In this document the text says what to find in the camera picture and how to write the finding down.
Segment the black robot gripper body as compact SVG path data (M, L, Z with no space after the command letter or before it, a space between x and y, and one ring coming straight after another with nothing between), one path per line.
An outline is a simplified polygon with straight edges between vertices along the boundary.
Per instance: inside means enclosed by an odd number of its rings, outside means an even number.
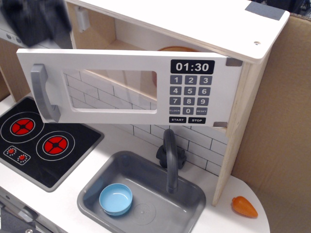
M1 13L28 47L72 29L63 0L2 0Z

